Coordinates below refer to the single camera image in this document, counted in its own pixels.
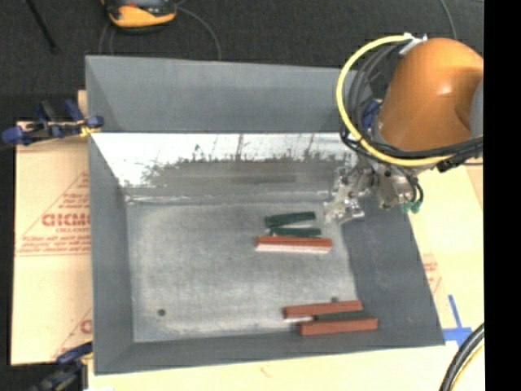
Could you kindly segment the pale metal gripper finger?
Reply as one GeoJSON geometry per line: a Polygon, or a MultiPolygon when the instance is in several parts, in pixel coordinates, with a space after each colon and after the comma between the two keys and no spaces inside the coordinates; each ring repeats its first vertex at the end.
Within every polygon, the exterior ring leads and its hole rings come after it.
{"type": "Polygon", "coordinates": [[[323,206],[324,222],[339,225],[352,220],[360,220],[365,216],[360,202],[356,198],[339,198],[327,202],[323,206]]]}
{"type": "Polygon", "coordinates": [[[335,197],[357,197],[358,172],[356,168],[340,167],[336,170],[332,194],[335,197]]]}

